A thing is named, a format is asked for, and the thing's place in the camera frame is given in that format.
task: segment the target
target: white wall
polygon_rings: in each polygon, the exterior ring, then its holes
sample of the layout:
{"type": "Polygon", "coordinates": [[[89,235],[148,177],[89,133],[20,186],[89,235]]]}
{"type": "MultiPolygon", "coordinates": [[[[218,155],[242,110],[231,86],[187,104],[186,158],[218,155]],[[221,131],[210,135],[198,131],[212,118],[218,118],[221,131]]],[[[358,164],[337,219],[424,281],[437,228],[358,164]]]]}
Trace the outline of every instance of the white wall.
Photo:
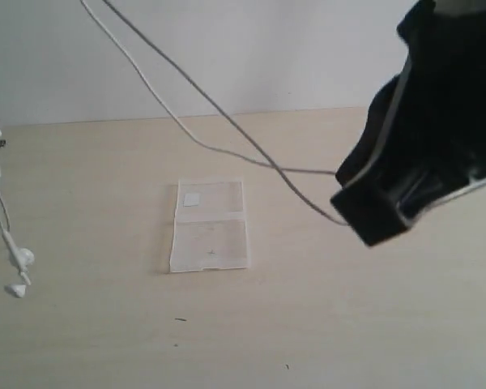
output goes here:
{"type": "MultiPolygon", "coordinates": [[[[213,110],[99,0],[180,115],[213,110]]],[[[412,0],[114,0],[231,113],[367,105],[403,64],[412,0]]],[[[79,0],[0,1],[5,125],[154,118],[163,110],[79,0]]]]}

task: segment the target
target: clear plastic case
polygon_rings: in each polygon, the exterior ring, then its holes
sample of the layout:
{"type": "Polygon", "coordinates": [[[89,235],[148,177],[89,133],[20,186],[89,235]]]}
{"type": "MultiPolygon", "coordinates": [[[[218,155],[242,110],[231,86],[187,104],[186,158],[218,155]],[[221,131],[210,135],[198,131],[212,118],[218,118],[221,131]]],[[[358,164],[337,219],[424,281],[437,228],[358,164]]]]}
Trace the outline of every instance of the clear plastic case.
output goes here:
{"type": "Polygon", "coordinates": [[[250,265],[240,178],[180,180],[170,264],[171,272],[250,265]]]}

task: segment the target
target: light wood surface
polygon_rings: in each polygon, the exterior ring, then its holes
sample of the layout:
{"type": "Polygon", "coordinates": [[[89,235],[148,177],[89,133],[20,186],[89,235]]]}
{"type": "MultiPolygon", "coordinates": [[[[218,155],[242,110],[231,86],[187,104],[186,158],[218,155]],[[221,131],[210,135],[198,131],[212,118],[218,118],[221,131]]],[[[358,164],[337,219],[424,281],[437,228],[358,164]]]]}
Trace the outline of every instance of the light wood surface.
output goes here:
{"type": "MultiPolygon", "coordinates": [[[[327,169],[364,115],[237,120],[281,164],[327,169]]],[[[219,118],[186,121],[255,155],[219,118]]],[[[36,264],[28,295],[8,296],[0,242],[0,388],[486,387],[486,190],[368,250],[167,119],[5,134],[3,192],[36,264]],[[252,267],[166,274],[177,180],[213,175],[245,179],[252,267]]],[[[330,209],[331,177],[292,177],[330,209]]]]}

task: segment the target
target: white label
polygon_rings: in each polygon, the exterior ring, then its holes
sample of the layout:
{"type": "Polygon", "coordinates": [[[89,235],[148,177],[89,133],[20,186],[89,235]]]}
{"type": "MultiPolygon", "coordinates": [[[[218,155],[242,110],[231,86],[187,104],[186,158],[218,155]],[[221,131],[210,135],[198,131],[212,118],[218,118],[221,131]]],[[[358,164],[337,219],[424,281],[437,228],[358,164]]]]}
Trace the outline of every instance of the white label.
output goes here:
{"type": "Polygon", "coordinates": [[[184,198],[184,207],[197,207],[200,205],[199,193],[186,193],[184,198]]]}

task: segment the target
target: white earphones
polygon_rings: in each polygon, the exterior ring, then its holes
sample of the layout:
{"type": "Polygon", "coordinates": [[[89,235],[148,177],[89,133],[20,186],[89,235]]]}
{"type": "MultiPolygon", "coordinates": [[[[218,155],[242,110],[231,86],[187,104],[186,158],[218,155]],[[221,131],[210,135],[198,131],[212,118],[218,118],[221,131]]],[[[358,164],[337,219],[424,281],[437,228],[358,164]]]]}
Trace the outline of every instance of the white earphones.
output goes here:
{"type": "Polygon", "coordinates": [[[2,195],[0,193],[0,208],[6,215],[6,225],[2,222],[1,211],[0,211],[0,229],[2,230],[2,239],[6,244],[7,249],[9,250],[9,262],[11,265],[16,267],[18,270],[18,275],[22,279],[22,284],[9,284],[5,287],[5,290],[12,294],[15,297],[21,298],[25,296],[27,291],[27,287],[31,285],[31,280],[28,276],[28,269],[27,267],[34,263],[34,254],[29,249],[19,248],[13,237],[10,233],[10,226],[9,226],[9,216],[7,215],[6,205],[2,199],[2,195]]]}

